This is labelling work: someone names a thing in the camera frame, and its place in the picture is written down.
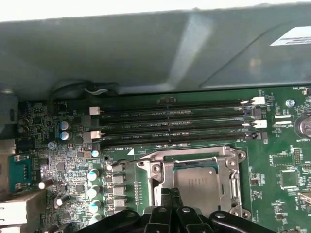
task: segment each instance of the sticker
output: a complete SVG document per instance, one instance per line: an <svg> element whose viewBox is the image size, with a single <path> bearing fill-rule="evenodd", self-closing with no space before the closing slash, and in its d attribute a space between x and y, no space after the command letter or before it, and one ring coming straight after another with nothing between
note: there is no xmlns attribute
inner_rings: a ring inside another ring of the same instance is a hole
<svg viewBox="0 0 311 233"><path fill-rule="evenodd" d="M296 27L286 32L270 46L311 44L311 27Z"/></svg>

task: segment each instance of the capacitor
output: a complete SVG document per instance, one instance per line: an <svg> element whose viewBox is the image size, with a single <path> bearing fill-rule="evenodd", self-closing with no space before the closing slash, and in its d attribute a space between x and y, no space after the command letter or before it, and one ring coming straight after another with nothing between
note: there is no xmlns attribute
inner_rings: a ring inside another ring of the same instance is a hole
<svg viewBox="0 0 311 233"><path fill-rule="evenodd" d="M99 171L97 169L92 169L91 171L89 171L87 175L87 179L89 181L94 181L98 178L98 176L99 176Z"/></svg>
<svg viewBox="0 0 311 233"><path fill-rule="evenodd" d="M94 200L94 201L92 201L91 202L91 205L89 205L89 208L88 208L88 210L92 213L92 214L94 214L94 213L96 213L98 210L99 210L99 208L101 207L101 202L99 201L99 200Z"/></svg>
<svg viewBox="0 0 311 233"><path fill-rule="evenodd" d="M62 121L60 124L59 124L59 128L61 130L67 130L67 129L70 129L71 128L71 125L67 122L67 121Z"/></svg>
<svg viewBox="0 0 311 233"><path fill-rule="evenodd" d="M91 155L93 158L97 158L99 156L99 152L97 150L93 150Z"/></svg>
<svg viewBox="0 0 311 233"><path fill-rule="evenodd" d="M47 187L50 187L54 184L54 180L52 179L47 179L45 181L41 181L39 183L39 189L46 189Z"/></svg>
<svg viewBox="0 0 311 233"><path fill-rule="evenodd" d="M49 228L47 228L44 231L44 233L54 233L55 231L57 231L58 228L59 228L59 226L57 224L53 224Z"/></svg>
<svg viewBox="0 0 311 233"><path fill-rule="evenodd" d="M99 193L100 189L98 185L93 185L88 191L87 195L89 198L94 198Z"/></svg>
<svg viewBox="0 0 311 233"><path fill-rule="evenodd" d="M111 166L110 164L107 164L106 170L107 170L107 171L112 171L112 166Z"/></svg>
<svg viewBox="0 0 311 233"><path fill-rule="evenodd" d="M26 118L20 119L20 120L18 121L18 124L19 124L19 125L28 125L28 124L29 124L29 120L26 119Z"/></svg>
<svg viewBox="0 0 311 233"><path fill-rule="evenodd" d="M67 201L70 200L70 196L65 194L64 196L62 196L61 198L58 198L56 201L56 205L58 206L62 206L63 204L65 204Z"/></svg>
<svg viewBox="0 0 311 233"><path fill-rule="evenodd" d="M102 220L102 216L100 214L94 214L92 218L89 220L88 224L92 225L100 220Z"/></svg>
<svg viewBox="0 0 311 233"><path fill-rule="evenodd" d="M19 133L27 133L27 132L29 132L29 128L27 126L19 127L18 132Z"/></svg>
<svg viewBox="0 0 311 233"><path fill-rule="evenodd" d="M62 131L60 133L60 139L66 141L66 140L70 140L71 139L72 134L70 132L67 131Z"/></svg>

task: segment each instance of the cpu socket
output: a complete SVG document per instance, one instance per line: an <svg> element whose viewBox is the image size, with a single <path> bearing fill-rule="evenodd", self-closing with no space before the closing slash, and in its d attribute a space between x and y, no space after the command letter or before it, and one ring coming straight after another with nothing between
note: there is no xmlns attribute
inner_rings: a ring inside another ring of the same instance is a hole
<svg viewBox="0 0 311 233"><path fill-rule="evenodd" d="M162 150L136 163L148 177L149 205L161 206L161 188L179 189L185 206L205 216L223 210L250 219L242 209L239 163L246 153L229 146Z"/></svg>

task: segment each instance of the motherboard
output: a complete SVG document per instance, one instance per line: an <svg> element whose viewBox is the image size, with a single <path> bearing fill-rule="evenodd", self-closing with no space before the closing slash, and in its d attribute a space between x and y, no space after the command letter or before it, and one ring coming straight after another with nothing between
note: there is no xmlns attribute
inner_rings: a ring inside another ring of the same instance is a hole
<svg viewBox="0 0 311 233"><path fill-rule="evenodd" d="M19 104L9 157L11 191L47 190L42 231L143 214L161 205L162 187L178 187L206 216L221 209L311 232L311 87L91 95L53 107Z"/></svg>

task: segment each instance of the cable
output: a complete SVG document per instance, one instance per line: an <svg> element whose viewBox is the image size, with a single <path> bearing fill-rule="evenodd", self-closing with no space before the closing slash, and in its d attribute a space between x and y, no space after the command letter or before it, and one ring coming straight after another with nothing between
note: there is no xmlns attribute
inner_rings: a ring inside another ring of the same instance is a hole
<svg viewBox="0 0 311 233"><path fill-rule="evenodd" d="M53 90L47 100L48 115L51 117L54 114L53 101L57 96L64 95L70 91L84 90L92 95L98 96L106 93L108 96L118 96L116 91L118 84L115 82L110 83L92 83L89 81L83 81L79 83L70 84Z"/></svg>
<svg viewBox="0 0 311 233"><path fill-rule="evenodd" d="M59 95L64 95L70 91L76 91L80 89L86 89L90 86L93 86L94 84L92 82L80 82L80 83L74 83L70 84L67 86L60 87L56 90L53 90L47 100L47 110L48 110L48 115L51 117L54 113L54 104L53 101L54 99L59 96Z"/></svg>
<svg viewBox="0 0 311 233"><path fill-rule="evenodd" d="M89 90L87 90L87 89L85 88L84 90L85 90L86 92L92 94L92 95L95 95L95 96L100 95L100 94L102 94L102 93L108 92L107 89L98 89L97 91L89 91Z"/></svg>

